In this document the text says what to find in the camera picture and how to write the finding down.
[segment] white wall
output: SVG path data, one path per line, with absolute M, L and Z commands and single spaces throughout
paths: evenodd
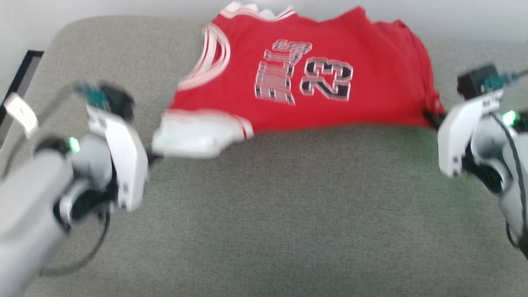
M 0 103 L 15 78 L 27 47 L 0 18 Z
M 7 22 L 30 49 L 45 50 L 56 32 L 88 16 L 138 14 L 211 19 L 231 0 L 0 0 Z M 413 30 L 473 39 L 528 41 L 528 0 L 254 0 L 278 11 L 288 4 L 317 20 L 362 5 L 373 20 L 404 20 Z

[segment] black frame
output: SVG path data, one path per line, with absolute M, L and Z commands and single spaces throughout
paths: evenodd
M 31 61 L 33 61 L 33 58 L 40 58 L 44 52 L 39 51 L 27 51 L 26 56 L 24 57 L 24 60 L 22 60 L 22 64 L 20 65 L 20 68 L 18 69 L 15 78 L 13 79 L 13 82 L 11 83 L 11 86 L 7 90 L 7 93 L 5 94 L 4 98 L 2 99 L 2 106 L 0 108 L 0 125 L 3 123 L 7 112 L 4 107 L 4 100 L 11 94 L 12 92 L 17 92 L 18 88 L 20 87 L 20 84 L 22 83 L 22 79 L 26 75 L 26 72 L 28 68 L 30 67 Z

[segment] white tag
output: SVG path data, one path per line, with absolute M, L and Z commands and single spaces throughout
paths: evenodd
M 17 93 L 11 93 L 5 99 L 4 106 L 7 113 L 24 127 L 26 138 L 30 138 L 39 129 L 35 113 Z

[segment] gray couch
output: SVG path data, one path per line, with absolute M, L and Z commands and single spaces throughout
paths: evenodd
M 67 83 L 109 80 L 136 99 L 149 145 L 205 22 L 98 17 L 54 39 L 25 99 L 39 113 Z M 446 108 L 457 75 L 494 61 L 528 66 L 528 45 L 423 36 Z M 528 81 L 504 110 L 528 107 Z M 0 160 L 22 130 L 14 126 Z M 72 98 L 40 136 L 88 132 Z M 18 155 L 30 156 L 35 141 Z M 433 131 L 361 125 L 260 135 L 212 160 L 166 159 L 139 210 L 116 213 L 105 245 L 72 275 L 37 279 L 27 297 L 527 296 L 528 262 L 508 243 L 496 198 L 439 171 Z M 76 228 L 50 266 L 75 261 L 102 226 Z

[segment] red jersey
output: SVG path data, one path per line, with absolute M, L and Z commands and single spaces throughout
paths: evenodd
M 204 35 L 202 57 L 178 84 L 155 134 L 165 154 L 178 155 L 175 146 L 196 141 L 175 136 L 184 123 L 192 131 L 184 134 L 198 133 L 221 150 L 262 132 L 353 123 L 429 126 L 423 112 L 444 111 L 420 40 L 401 21 L 370 22 L 360 7 L 316 22 L 293 10 L 273 16 L 233 3 Z M 216 122 L 233 131 L 199 131 Z

